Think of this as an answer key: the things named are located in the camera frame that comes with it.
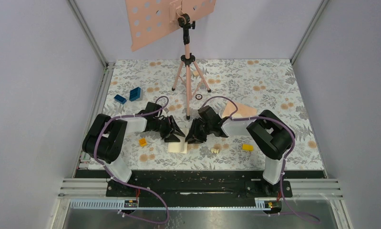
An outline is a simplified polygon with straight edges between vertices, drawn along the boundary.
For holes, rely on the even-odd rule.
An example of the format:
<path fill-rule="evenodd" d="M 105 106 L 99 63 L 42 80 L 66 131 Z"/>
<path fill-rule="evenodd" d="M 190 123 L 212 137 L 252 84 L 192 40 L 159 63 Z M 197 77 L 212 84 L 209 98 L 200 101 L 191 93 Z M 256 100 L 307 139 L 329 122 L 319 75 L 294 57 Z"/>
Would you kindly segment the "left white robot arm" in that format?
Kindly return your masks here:
<path fill-rule="evenodd" d="M 180 142 L 178 137 L 185 137 L 173 116 L 163 115 L 162 109 L 161 105 L 148 102 L 135 115 L 112 118 L 98 114 L 83 140 L 82 151 L 100 162 L 114 180 L 119 180 L 117 188 L 124 196 L 136 190 L 135 182 L 130 179 L 132 171 L 120 157 L 126 134 L 154 131 L 167 143 Z"/>

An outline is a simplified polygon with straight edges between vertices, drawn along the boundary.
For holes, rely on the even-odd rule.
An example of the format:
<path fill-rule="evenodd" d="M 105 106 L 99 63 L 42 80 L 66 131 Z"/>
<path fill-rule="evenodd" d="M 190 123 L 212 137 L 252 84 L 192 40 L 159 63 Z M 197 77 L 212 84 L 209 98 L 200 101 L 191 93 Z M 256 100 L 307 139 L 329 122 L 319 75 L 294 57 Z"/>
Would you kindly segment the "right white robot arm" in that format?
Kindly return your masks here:
<path fill-rule="evenodd" d="M 247 118 L 221 118 L 210 106 L 198 110 L 200 117 L 194 119 L 185 141 L 200 144 L 213 134 L 216 137 L 249 136 L 265 155 L 262 192 L 269 197 L 280 191 L 284 172 L 284 158 L 295 145 L 295 134 L 270 110 Z"/>

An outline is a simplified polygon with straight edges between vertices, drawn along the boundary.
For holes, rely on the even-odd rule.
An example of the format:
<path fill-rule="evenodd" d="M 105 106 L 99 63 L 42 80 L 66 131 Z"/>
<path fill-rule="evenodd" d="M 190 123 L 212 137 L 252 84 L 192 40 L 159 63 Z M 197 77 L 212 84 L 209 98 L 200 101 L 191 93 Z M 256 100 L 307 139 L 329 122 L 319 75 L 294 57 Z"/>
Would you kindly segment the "beige lined letter paper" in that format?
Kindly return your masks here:
<path fill-rule="evenodd" d="M 188 134 L 188 128 L 185 128 L 183 130 L 185 137 Z M 180 142 L 171 142 L 168 143 L 167 151 L 168 153 L 180 153 L 180 154 L 186 154 L 187 153 L 187 147 L 188 143 L 185 141 L 185 137 L 176 135 L 175 136 L 180 140 Z"/>

